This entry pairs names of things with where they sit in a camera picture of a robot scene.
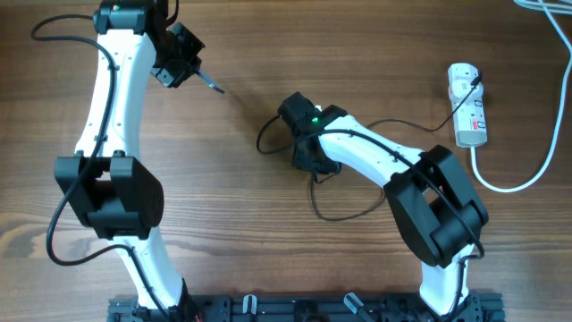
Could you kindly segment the blue screen smartphone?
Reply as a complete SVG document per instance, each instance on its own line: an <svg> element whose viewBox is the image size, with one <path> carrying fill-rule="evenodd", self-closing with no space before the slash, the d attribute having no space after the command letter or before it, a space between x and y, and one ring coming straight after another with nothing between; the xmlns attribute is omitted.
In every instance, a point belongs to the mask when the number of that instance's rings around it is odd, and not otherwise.
<svg viewBox="0 0 572 322"><path fill-rule="evenodd" d="M219 92L219 93L221 93L221 94L224 94L224 93L225 93L225 90L222 89L222 88L215 82L215 80L214 80L211 76L209 76L206 72L201 71L201 70L197 70L197 71L196 71L196 75L197 75L202 81L204 81L209 88L211 88L211 89L213 89L213 90L215 90L215 91L217 91L217 92Z"/></svg>

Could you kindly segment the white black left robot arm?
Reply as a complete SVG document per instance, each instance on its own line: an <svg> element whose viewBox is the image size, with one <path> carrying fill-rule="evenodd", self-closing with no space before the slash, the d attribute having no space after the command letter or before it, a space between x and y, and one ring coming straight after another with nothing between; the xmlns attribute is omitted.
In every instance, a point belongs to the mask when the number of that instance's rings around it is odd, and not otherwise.
<svg viewBox="0 0 572 322"><path fill-rule="evenodd" d="M190 320L197 311L160 234L164 191L140 161L139 130L149 78L179 87L200 72L204 45L165 1L104 1L90 19L97 77L74 153L55 162L61 203L119 252L137 287L134 308L113 319Z"/></svg>

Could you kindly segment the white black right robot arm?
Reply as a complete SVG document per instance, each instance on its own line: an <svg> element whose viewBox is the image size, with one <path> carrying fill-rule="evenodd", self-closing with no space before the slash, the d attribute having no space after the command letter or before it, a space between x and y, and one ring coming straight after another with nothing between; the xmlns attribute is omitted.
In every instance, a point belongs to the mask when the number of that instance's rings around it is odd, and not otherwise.
<svg viewBox="0 0 572 322"><path fill-rule="evenodd" d="M401 238L422 262L421 299L439 317L456 318L468 296L467 262L484 256L480 233L488 212L452 152L397 144L346 110L320 109L299 92L277 116L290 128L296 168L317 177L347 165L382 188Z"/></svg>

